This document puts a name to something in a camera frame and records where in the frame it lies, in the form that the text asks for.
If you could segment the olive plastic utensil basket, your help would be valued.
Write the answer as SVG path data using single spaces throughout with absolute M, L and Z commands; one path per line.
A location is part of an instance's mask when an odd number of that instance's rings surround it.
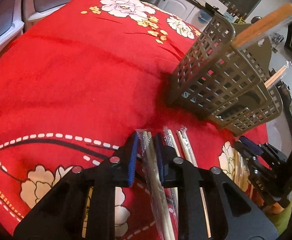
M 270 77 L 268 37 L 243 49 L 231 49 L 208 66 L 201 66 L 217 46 L 248 28 L 214 15 L 171 75 L 169 102 L 240 136 L 280 116 L 281 96 Z

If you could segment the chopsticks basket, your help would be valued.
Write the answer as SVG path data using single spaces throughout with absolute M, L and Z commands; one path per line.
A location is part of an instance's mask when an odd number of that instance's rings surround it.
M 287 61 L 278 71 L 276 71 L 269 79 L 264 82 L 267 90 L 272 88 L 286 74 L 286 71 L 291 67 L 291 62 Z

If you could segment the white kitchen cabinets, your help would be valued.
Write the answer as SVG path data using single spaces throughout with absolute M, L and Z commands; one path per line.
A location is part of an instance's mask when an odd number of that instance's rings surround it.
M 158 7 L 203 31 L 212 19 L 204 5 L 196 0 L 160 0 Z

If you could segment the red floral tablecloth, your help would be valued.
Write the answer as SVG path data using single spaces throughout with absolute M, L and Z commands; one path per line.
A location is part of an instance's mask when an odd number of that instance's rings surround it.
M 234 175 L 235 139 L 169 105 L 170 76 L 200 36 L 139 0 L 72 0 L 0 58 L 0 239 L 75 166 L 137 129 L 185 129 L 200 168 Z

